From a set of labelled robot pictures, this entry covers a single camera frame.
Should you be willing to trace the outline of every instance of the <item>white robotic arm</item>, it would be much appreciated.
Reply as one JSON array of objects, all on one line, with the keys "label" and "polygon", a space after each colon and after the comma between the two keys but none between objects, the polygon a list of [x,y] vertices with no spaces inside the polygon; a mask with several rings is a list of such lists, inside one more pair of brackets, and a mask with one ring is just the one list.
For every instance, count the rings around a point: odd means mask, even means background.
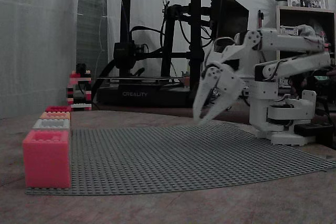
[{"label": "white robotic arm", "polygon": [[[202,73],[193,106],[194,119],[200,124],[213,119],[237,100],[245,86],[249,86],[250,123],[273,143],[287,144],[284,141],[288,139],[287,135],[280,140],[278,137],[279,141],[275,141],[274,136],[288,131],[288,127],[269,121],[284,120],[283,112],[285,112],[285,119],[292,122],[291,126],[307,123],[307,120],[314,116],[311,111],[315,109],[316,94],[305,91],[302,101],[290,101],[288,98],[278,101],[278,79],[330,65],[330,56],[324,52],[324,39],[317,37],[314,31],[308,28],[307,26],[299,27],[300,31],[305,32],[304,36],[279,35],[275,29],[249,31],[242,45],[227,46],[220,59],[205,61],[205,70]],[[259,63],[261,51],[276,50],[309,52],[309,54]],[[239,69],[236,72],[225,64],[227,60],[233,59],[239,59]],[[201,118],[202,108],[214,88],[219,90],[220,96],[214,101],[214,105],[207,111],[207,114]],[[275,104],[278,106],[279,103],[289,108],[279,108],[277,111],[277,108],[274,109],[273,106]],[[296,142],[302,145],[308,140],[300,139]]]}]

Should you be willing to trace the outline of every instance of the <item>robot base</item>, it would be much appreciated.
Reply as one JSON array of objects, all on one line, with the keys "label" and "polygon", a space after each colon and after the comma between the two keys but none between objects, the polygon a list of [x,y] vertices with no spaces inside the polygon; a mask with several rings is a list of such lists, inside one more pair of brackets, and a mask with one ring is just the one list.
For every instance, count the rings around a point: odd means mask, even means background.
[{"label": "robot base", "polygon": [[314,136],[303,137],[290,132],[258,132],[257,137],[271,140],[271,144],[304,146],[315,142]]}]

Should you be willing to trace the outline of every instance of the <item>shelf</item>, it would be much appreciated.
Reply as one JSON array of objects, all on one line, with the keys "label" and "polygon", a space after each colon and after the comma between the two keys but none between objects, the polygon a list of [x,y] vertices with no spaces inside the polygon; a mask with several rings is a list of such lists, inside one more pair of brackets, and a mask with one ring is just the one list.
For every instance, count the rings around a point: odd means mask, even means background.
[{"label": "shelf", "polygon": [[294,10],[307,13],[335,13],[334,10],[308,8],[308,7],[293,7],[293,6],[278,6],[280,10]]},{"label": "shelf", "polygon": [[[311,25],[317,23],[326,33],[330,46],[331,58],[334,58],[336,45],[336,11],[328,9],[277,6],[276,8],[277,30],[280,26],[300,26],[303,24]],[[277,51],[277,59],[288,58],[296,55],[297,52]]]}]

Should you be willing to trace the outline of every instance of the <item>gray lego brick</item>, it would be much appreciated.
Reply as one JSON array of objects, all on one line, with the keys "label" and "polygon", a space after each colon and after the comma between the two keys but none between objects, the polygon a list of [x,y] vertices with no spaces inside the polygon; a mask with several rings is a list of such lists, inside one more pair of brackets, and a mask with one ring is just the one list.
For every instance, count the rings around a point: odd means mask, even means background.
[{"label": "gray lego brick", "polygon": [[38,195],[127,195],[243,185],[313,173],[336,163],[272,146],[231,124],[74,130],[71,189]]}]

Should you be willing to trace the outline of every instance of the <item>stack of lego bricks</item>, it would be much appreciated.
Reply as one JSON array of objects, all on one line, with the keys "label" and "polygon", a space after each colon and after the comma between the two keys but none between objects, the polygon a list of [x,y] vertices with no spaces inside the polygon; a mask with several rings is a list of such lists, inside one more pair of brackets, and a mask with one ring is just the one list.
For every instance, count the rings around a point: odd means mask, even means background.
[{"label": "stack of lego bricks", "polygon": [[70,188],[71,107],[50,106],[23,141],[26,187]]},{"label": "stack of lego bricks", "polygon": [[[84,98],[75,97],[76,86],[79,87]],[[75,71],[72,72],[67,86],[67,101],[72,111],[92,110],[91,72],[89,70],[87,70],[85,74],[76,73]]]}]

